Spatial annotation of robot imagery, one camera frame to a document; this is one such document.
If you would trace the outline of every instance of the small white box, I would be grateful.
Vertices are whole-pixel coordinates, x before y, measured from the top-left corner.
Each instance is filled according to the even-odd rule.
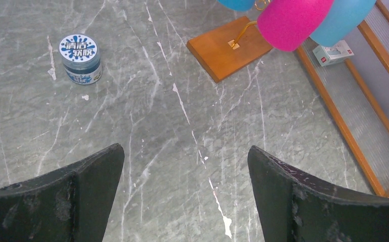
[[[341,63],[354,55],[344,40],[340,40],[333,47],[323,47],[320,45],[313,50],[313,53],[321,67]]]

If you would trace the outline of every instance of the mug tree stand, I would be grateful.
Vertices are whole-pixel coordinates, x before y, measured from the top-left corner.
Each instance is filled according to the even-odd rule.
[[[243,16],[187,42],[187,48],[216,83],[273,49],[257,28],[248,28],[250,23]]]

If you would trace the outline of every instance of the wooden frame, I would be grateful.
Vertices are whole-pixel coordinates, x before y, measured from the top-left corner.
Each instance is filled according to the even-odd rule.
[[[384,4],[377,0],[376,5],[380,12],[384,15],[384,17],[389,22],[389,11],[384,6]],[[383,44],[379,41],[373,30],[369,27],[369,25],[363,21],[359,26],[358,29],[368,42],[368,44],[371,46],[372,50],[376,54],[377,58],[380,60],[382,65],[385,67],[387,72],[389,73],[389,53],[386,51]],[[337,107],[335,106],[334,102],[331,99],[331,96],[329,95],[328,91],[326,90],[324,84],[322,83],[318,73],[316,72],[312,62],[310,61],[306,51],[303,47],[299,47],[296,50],[298,56],[300,57],[301,62],[303,63],[305,69],[307,70],[309,76],[311,77],[314,85],[316,86],[317,90],[319,91],[319,94],[321,95],[323,101],[325,102],[325,105],[328,107],[328,110],[330,111],[333,119],[335,120],[337,126],[339,127],[343,137],[345,138],[347,144],[349,145],[350,149],[352,150],[352,153],[354,154],[356,160],[358,161],[359,165],[361,166],[366,178],[368,179],[369,183],[371,184],[374,192],[383,197],[389,197],[389,189],[385,191],[381,183],[379,182],[376,174],[373,172],[371,166],[369,165],[368,161],[366,160],[364,154],[362,153],[361,149],[359,148],[359,145],[357,144],[356,140],[354,139],[353,135],[351,134],[348,126],[346,125],[345,121],[343,120],[343,117],[341,116],[340,112],[337,110]],[[362,92],[364,93],[365,97],[371,104],[372,108],[374,109],[375,113],[389,132],[389,120],[384,114],[383,110],[379,106],[377,100],[372,95],[371,91],[368,89],[367,85],[365,84],[364,80],[362,79],[359,72],[356,70],[355,65],[352,63],[350,59],[347,59],[345,61],[346,67],[349,69],[351,74],[353,75],[354,79],[356,80],[357,84],[361,88]]]

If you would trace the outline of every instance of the jar lid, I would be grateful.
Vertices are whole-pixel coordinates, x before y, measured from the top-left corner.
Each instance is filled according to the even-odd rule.
[[[96,42],[83,34],[72,34],[63,38],[59,44],[62,60],[67,66],[95,65],[99,58],[99,48]]]

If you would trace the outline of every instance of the patterned lid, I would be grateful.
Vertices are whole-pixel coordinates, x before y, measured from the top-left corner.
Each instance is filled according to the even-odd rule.
[[[72,34],[62,39],[59,51],[66,61],[84,63],[96,56],[98,46],[92,38],[86,35]]]

